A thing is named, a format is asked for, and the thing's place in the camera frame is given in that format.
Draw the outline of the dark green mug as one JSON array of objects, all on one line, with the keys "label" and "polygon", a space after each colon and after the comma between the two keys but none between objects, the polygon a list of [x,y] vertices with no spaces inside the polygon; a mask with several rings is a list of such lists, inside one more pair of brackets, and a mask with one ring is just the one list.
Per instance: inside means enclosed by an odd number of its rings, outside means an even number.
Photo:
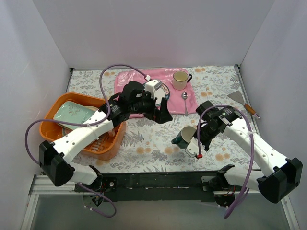
[{"label": "dark green mug", "polygon": [[171,140],[171,143],[177,145],[180,149],[185,149],[194,137],[195,132],[195,127],[186,126],[181,129],[174,139]]}]

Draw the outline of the cream and pink branch plate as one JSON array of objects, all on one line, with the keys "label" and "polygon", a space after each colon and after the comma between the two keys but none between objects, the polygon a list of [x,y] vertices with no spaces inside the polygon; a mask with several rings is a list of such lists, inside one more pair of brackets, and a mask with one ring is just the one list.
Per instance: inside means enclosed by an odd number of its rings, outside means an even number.
[{"label": "cream and pink branch plate", "polygon": [[[85,117],[85,121],[88,120],[94,113],[95,111],[98,109],[94,106],[85,106],[86,110],[87,110],[87,117]],[[71,132],[71,129],[68,129],[66,127],[63,127],[62,128],[62,134],[65,136],[67,135],[68,133]]]}]

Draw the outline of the pink mug purple inside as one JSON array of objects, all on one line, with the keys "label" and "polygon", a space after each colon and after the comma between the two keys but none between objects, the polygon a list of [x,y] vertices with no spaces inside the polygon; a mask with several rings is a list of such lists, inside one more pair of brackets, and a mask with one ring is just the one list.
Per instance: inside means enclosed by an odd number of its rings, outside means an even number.
[{"label": "pink mug purple inside", "polygon": [[108,131],[108,135],[109,135],[111,138],[113,138],[113,137],[116,135],[115,129],[112,129],[112,130]]}]

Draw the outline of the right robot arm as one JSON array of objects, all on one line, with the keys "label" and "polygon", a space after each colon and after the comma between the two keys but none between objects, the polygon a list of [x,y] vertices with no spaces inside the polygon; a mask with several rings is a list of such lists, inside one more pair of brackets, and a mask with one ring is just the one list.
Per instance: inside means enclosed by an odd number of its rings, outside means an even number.
[{"label": "right robot arm", "polygon": [[209,150],[211,141],[224,134],[251,159],[247,171],[227,165],[216,173],[211,186],[228,190],[232,186],[259,191],[268,201],[278,203],[300,184],[303,164],[276,151],[253,132],[243,113],[231,106],[214,106],[205,101],[196,108],[200,116],[194,138],[198,147]]}]

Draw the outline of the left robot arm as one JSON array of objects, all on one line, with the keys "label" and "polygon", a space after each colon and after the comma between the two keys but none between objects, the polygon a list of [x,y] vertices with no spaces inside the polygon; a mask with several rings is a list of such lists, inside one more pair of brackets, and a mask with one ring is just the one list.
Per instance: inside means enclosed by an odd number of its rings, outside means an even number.
[{"label": "left robot arm", "polygon": [[39,145],[39,166],[55,186],[68,181],[82,183],[96,192],[102,186],[100,172],[93,166],[72,162],[73,158],[101,135],[129,119],[131,114],[142,114],[158,124],[172,121],[166,98],[156,107],[156,91],[160,80],[145,84],[130,81],[122,92],[110,97],[81,127],[53,142],[43,141]]}]

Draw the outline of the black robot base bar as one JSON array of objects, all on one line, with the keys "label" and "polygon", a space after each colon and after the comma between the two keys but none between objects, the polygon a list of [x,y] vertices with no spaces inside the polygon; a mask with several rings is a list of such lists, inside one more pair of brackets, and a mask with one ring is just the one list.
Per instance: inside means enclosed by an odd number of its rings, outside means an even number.
[{"label": "black robot base bar", "polygon": [[217,171],[104,173],[94,190],[112,201],[214,201],[214,192],[232,197],[239,185],[220,185]]}]

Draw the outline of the orange plastic bin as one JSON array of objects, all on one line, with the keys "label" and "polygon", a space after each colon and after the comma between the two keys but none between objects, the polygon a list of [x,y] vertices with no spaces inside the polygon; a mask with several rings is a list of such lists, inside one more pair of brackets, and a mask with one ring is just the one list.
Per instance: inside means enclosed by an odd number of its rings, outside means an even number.
[{"label": "orange plastic bin", "polygon": [[[60,107],[67,101],[72,101],[85,107],[92,106],[97,109],[105,103],[105,100],[102,98],[69,92],[63,94],[54,102],[45,118],[52,119]],[[109,136],[108,133],[102,135],[99,140],[96,140],[95,142],[92,142],[90,145],[86,146],[82,150],[82,154],[102,161],[107,161],[114,158],[119,151],[126,132],[126,123],[123,122],[118,125],[114,132],[115,135],[113,137]],[[50,142],[60,139],[69,133],[70,130],[65,129],[56,123],[42,122],[40,125],[41,136]]]}]

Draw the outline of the white plate green rim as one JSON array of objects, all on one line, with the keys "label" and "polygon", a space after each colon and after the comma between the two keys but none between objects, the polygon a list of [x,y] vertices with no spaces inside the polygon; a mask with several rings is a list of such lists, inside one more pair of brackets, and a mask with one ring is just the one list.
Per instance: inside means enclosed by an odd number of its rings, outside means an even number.
[{"label": "white plate green rim", "polygon": [[170,98],[170,90],[164,83],[161,84],[160,88],[156,91],[156,96],[159,100],[165,98],[168,100]]}]

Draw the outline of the metal spoon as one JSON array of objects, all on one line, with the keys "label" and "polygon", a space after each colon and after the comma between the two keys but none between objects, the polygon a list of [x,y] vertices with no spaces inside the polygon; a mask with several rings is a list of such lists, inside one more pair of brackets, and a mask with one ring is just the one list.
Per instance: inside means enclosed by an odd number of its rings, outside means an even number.
[{"label": "metal spoon", "polygon": [[188,98],[188,94],[186,92],[183,92],[182,95],[181,95],[182,99],[184,100],[184,106],[185,106],[185,116],[188,116],[189,113],[188,113],[188,109],[187,109],[187,98]]}]

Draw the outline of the wooden handled metal spatula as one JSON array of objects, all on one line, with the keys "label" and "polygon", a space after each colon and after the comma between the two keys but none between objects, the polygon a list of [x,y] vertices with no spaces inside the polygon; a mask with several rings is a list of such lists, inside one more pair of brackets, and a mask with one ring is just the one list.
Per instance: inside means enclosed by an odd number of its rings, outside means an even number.
[{"label": "wooden handled metal spatula", "polygon": [[245,103],[244,99],[243,99],[243,96],[241,94],[240,91],[235,91],[235,92],[232,92],[228,95],[228,97],[240,104],[242,104],[244,106],[244,108],[252,115],[254,116],[255,118],[257,119],[260,119],[260,116],[257,114],[257,112],[250,106],[248,105],[247,103]]}]

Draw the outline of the aluminium frame rail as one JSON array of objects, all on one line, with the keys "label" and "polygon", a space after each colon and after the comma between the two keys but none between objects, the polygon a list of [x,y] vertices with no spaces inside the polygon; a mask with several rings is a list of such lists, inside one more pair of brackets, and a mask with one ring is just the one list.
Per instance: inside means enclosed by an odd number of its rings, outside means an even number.
[{"label": "aluminium frame rail", "polygon": [[262,172],[264,175],[268,176],[273,173],[273,157],[274,155],[271,155],[272,149],[271,146],[266,143],[258,134],[258,128],[255,125],[255,120],[260,119],[260,116],[257,114],[257,112],[249,105],[249,100],[247,98],[244,84],[242,81],[242,76],[240,73],[240,67],[239,65],[234,65],[235,73],[236,76],[239,79],[239,84],[240,84],[240,90],[238,90],[238,93],[236,93],[235,98],[239,100],[239,103],[242,104],[245,108],[245,110],[250,114],[252,123],[255,126],[255,132],[253,134],[254,137],[254,161],[255,163],[261,168]]}]

